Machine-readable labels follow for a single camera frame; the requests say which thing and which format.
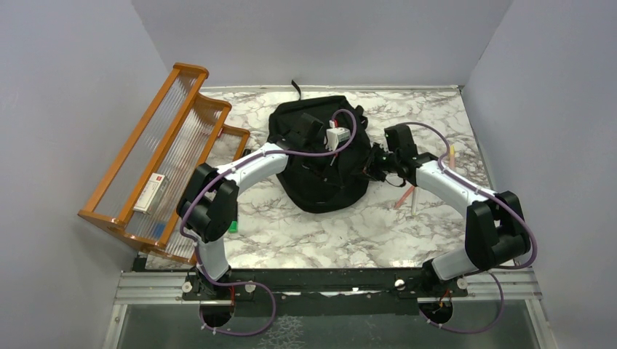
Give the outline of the black student backpack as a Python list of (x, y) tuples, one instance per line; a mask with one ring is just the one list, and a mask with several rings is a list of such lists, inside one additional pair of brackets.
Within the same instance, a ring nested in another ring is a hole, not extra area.
[(353, 106), (345, 96), (334, 95), (285, 102), (268, 118), (268, 139), (290, 130), (297, 117), (307, 113), (323, 124), (320, 132), (326, 141), (330, 121), (340, 127), (357, 128), (349, 147), (332, 156), (293, 156), (277, 175), (285, 193), (305, 212), (328, 213), (356, 203), (366, 194), (369, 179), (363, 169), (372, 144), (367, 135), (368, 119), (361, 105)]

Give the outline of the green black marker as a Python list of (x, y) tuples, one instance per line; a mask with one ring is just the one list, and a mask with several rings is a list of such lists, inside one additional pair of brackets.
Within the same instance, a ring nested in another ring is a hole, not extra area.
[(237, 233), (239, 231), (239, 223), (237, 220), (234, 220), (231, 222), (229, 228), (228, 228), (228, 232), (229, 233)]

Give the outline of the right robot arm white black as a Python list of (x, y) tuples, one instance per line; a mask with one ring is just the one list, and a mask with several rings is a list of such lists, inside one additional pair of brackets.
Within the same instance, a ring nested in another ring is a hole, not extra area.
[(483, 188), (446, 167), (442, 157), (419, 153), (412, 125), (409, 121), (384, 130), (388, 149), (376, 152), (372, 167), (395, 173), (432, 193), (465, 219), (464, 245), (422, 264), (421, 289), (437, 296), (450, 280), (500, 268), (504, 262), (534, 252), (536, 242), (518, 197), (510, 191)]

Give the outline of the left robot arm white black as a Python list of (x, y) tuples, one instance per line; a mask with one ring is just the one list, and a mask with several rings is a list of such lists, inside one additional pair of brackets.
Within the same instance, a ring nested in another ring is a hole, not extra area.
[(217, 299), (228, 291), (230, 269), (223, 236), (235, 220), (238, 197), (260, 181), (283, 172), (293, 156), (330, 156), (324, 152), (323, 123), (303, 114), (291, 129), (272, 135), (256, 151), (212, 167), (195, 168), (178, 202), (179, 233), (194, 248), (196, 269), (203, 277), (201, 288)]

